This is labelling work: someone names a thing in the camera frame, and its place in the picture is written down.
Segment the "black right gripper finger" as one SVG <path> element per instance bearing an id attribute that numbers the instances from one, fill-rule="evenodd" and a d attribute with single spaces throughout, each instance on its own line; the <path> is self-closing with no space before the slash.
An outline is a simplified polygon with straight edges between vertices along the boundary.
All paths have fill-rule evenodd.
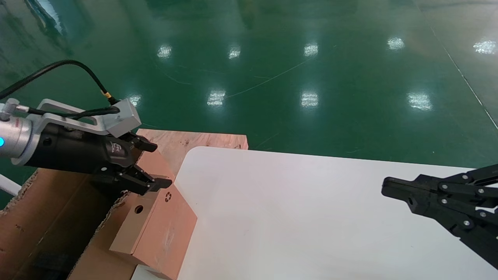
<path id="1" fill-rule="evenodd" d="M 483 258 L 495 269 L 498 267 L 497 216 L 476 210 L 447 196 L 410 196 L 406 200 L 413 214 L 431 218 L 454 237 Z"/>
<path id="2" fill-rule="evenodd" d="M 451 177 L 438 178 L 420 174 L 413 181 L 386 177 L 382 183 L 381 193 L 389 198 L 405 199 L 409 195 L 451 195 L 464 198 L 496 198 L 498 165 L 459 173 Z"/>

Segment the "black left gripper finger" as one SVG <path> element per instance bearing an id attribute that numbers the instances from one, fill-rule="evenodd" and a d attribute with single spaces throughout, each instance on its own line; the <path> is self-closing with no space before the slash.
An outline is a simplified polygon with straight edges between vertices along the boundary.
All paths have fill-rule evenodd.
<path id="1" fill-rule="evenodd" d="M 119 139 L 126 142 L 131 149 L 138 149 L 139 151 L 155 152 L 158 147 L 157 144 L 132 131 L 119 136 Z"/>
<path id="2" fill-rule="evenodd" d="M 130 167 L 102 167 L 92 175 L 92 185 L 107 195 L 132 192 L 145 195 L 167 189 L 172 185 L 167 178 L 154 178 L 137 165 Z"/>

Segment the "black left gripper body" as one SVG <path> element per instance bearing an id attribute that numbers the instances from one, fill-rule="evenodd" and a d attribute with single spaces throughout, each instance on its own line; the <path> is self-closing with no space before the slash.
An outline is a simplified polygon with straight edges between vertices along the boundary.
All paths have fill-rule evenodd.
<path id="1" fill-rule="evenodd" d="M 30 159 L 25 166 L 93 174 L 107 171 L 121 172 L 135 165 L 130 145 L 111 135 L 68 130 L 61 125 L 48 124 L 41 132 Z"/>

